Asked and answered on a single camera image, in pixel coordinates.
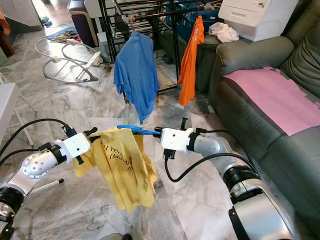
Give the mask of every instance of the black metal rack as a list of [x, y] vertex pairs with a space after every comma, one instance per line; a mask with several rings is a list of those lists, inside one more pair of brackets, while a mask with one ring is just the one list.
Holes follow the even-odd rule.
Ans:
[[[136, 29], [138, 33], [146, 35], [152, 34], [152, 36], [156, 36], [156, 33], [158, 32], [172, 30], [175, 70], [178, 81], [181, 63], [175, 15], [203, 10], [205, 9], [207, 2], [204, 0], [138, 0], [119, 3], [117, 0], [112, 1], [114, 7], [106, 8], [105, 0], [98, 0], [102, 13], [102, 20], [106, 28], [105, 34], [111, 59], [113, 61], [116, 60], [116, 56], [118, 54], [116, 45], [125, 43], [129, 39], [133, 28]], [[194, 2], [200, 2], [202, 5], [197, 8], [174, 10], [175, 5], [190, 5], [190, 3]], [[163, 11], [166, 6], [169, 6], [171, 11]], [[107, 14], [107, 10], [110, 9], [114, 9], [114, 15], [109, 16]], [[160, 17], [162, 16], [171, 16], [172, 27], [168, 26], [163, 20], [161, 20]], [[158, 92], [174, 89], [176, 87], [177, 84], [160, 89]]]

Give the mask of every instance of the black wire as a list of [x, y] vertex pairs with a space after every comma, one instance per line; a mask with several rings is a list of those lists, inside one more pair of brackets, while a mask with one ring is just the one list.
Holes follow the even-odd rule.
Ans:
[[199, 161], [195, 162], [194, 164], [192, 164], [190, 167], [187, 168], [187, 170], [185, 170], [178, 178], [174, 179], [171, 177], [170, 173], [169, 173], [169, 170], [168, 170], [168, 159], [169, 159], [169, 156], [165, 156], [165, 159], [164, 159], [164, 168], [165, 168], [165, 172], [168, 176], [168, 178], [174, 182], [174, 183], [177, 183], [179, 182], [182, 178], [184, 178], [185, 175], [187, 175], [192, 169], [194, 169], [196, 166], [198, 166], [199, 164], [203, 163], [204, 161], [207, 161], [209, 159], [213, 159], [213, 158], [217, 158], [217, 157], [224, 157], [224, 156], [230, 156], [230, 157], [235, 157], [235, 158], [238, 158], [238, 159], [241, 159], [242, 161], [244, 161], [246, 164], [248, 164], [253, 170], [253, 166], [250, 162], [247, 161], [247, 159], [245, 159], [243, 156], [241, 155], [238, 155], [238, 154], [234, 154], [234, 153], [216, 153], [216, 154], [212, 154], [212, 155], [209, 155], [209, 156], [206, 156], [202, 159], [200, 159]]
[[228, 131], [228, 130], [225, 130], [225, 129], [217, 129], [217, 130], [207, 130], [206, 133], [226, 133], [226, 134], [229, 134], [231, 135], [232, 137], [235, 138], [235, 140], [237, 140], [240, 144], [240, 146], [242, 147], [246, 157], [248, 158], [249, 162], [251, 163], [251, 165], [253, 166], [253, 170], [258, 173], [257, 169], [256, 169], [256, 166], [254, 164], [254, 162], [252, 161], [251, 157], [249, 156], [249, 154], [247, 153], [246, 149], [244, 148], [243, 144], [241, 143], [241, 141], [239, 140], [239, 138], [236, 137], [236, 135], [234, 135], [232, 132]]
[[45, 122], [45, 121], [52, 121], [52, 122], [57, 122], [62, 124], [63, 126], [67, 126], [67, 124], [59, 119], [54, 119], [54, 118], [41, 118], [41, 119], [37, 119], [31, 122], [26, 123], [25, 125], [23, 125], [22, 127], [20, 127], [17, 131], [15, 131], [15, 133], [9, 138], [9, 140], [5, 143], [5, 145], [1, 148], [0, 150], [0, 157], [1, 155], [4, 153], [4, 151], [6, 150], [6, 148], [9, 146], [9, 144], [12, 142], [12, 140], [18, 135], [18, 133], [20, 133], [24, 128], [28, 127], [29, 125], [38, 123], [38, 122]]
[[13, 151], [10, 152], [7, 156], [5, 156], [1, 161], [0, 161], [0, 166], [8, 159], [10, 158], [12, 155], [18, 154], [18, 153], [22, 153], [22, 152], [36, 152], [39, 151], [39, 148], [35, 149], [35, 148], [31, 148], [31, 149], [20, 149], [17, 151]]

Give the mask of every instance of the white wall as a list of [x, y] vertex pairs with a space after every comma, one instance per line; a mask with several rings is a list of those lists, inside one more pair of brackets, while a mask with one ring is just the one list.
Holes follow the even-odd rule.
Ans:
[[30, 0], [0, 0], [4, 14], [17, 22], [28, 26], [41, 25]]

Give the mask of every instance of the yellow t-shirt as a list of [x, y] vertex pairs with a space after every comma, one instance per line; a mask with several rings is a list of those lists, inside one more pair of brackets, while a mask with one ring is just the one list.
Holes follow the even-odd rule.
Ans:
[[77, 177], [97, 166], [108, 183], [120, 210], [131, 213], [136, 206], [150, 208], [154, 201], [155, 165], [144, 153], [143, 135], [133, 135], [130, 129], [111, 128], [95, 132], [100, 136], [91, 149], [82, 154], [84, 163], [73, 165]]

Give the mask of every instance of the white cloth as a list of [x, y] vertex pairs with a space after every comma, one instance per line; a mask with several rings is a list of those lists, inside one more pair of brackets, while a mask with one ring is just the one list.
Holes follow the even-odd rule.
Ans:
[[239, 34], [228, 24], [222, 22], [212, 24], [209, 27], [209, 34], [217, 36], [223, 43], [239, 40]]

